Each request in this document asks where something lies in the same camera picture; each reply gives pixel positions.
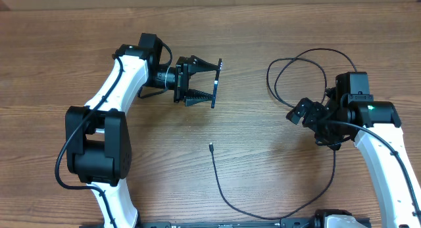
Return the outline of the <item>blue Galaxy smartphone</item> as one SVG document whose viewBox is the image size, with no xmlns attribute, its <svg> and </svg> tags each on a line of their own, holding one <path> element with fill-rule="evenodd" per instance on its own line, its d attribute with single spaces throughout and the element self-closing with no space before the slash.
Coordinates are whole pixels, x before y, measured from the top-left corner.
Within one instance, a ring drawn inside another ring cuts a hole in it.
<svg viewBox="0 0 421 228">
<path fill-rule="evenodd" d="M 211 108 L 215 108 L 216 104 L 216 96 L 217 96 L 217 90 L 218 90 L 218 84 L 219 84 L 219 77 L 220 77 L 220 71 L 222 70 L 222 59 L 220 58 L 218 60 L 218 69 L 216 70 L 216 75 L 214 79 L 214 87 L 212 92 L 212 100 L 211 100 Z"/>
</svg>

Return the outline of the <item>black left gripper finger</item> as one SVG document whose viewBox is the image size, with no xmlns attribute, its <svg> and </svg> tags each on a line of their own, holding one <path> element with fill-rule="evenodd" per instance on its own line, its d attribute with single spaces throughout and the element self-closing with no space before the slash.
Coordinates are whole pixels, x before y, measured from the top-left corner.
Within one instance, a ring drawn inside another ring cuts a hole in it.
<svg viewBox="0 0 421 228">
<path fill-rule="evenodd" d="M 192 106 L 197 103 L 211 101 L 213 95 L 196 89 L 189 89 L 184 96 L 185 106 Z"/>
<path fill-rule="evenodd" d="M 217 71 L 219 69 L 219 65 L 211 64 L 197 56 L 191 55 L 189 59 L 191 61 L 191 63 L 189 64 L 190 74 Z"/>
</svg>

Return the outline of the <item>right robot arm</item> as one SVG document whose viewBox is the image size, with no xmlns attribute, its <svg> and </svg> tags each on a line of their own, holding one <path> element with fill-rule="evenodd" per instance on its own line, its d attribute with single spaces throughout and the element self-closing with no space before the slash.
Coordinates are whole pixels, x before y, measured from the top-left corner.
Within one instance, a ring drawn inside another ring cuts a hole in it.
<svg viewBox="0 0 421 228">
<path fill-rule="evenodd" d="M 352 141 L 364 158 L 384 227 L 420 226 L 420 185 L 403 140 L 393 103 L 375 101 L 365 72 L 335 78 L 326 104 L 303 98 L 287 113 L 294 124 L 314 131 L 316 143 L 334 151 Z"/>
</svg>

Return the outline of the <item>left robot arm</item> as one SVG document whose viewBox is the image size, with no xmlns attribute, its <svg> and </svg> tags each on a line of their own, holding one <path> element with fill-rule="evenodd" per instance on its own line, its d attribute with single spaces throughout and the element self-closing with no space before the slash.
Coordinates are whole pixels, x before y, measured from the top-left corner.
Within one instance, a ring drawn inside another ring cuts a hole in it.
<svg viewBox="0 0 421 228">
<path fill-rule="evenodd" d="M 174 102 L 186 106 L 216 101 L 215 92 L 192 89 L 189 81 L 200 72 L 219 74 L 222 63 L 194 55 L 162 63 L 162 50 L 168 48 L 157 35 L 147 33 L 137 45 L 121 45 L 100 90 L 84 106 L 71 106 L 66 112 L 66 141 L 55 177 L 65 189 L 93 192 L 104 217 L 102 227 L 141 227 L 126 181 L 132 162 L 126 115 L 143 87 L 155 88 L 158 94 L 171 90 Z"/>
</svg>

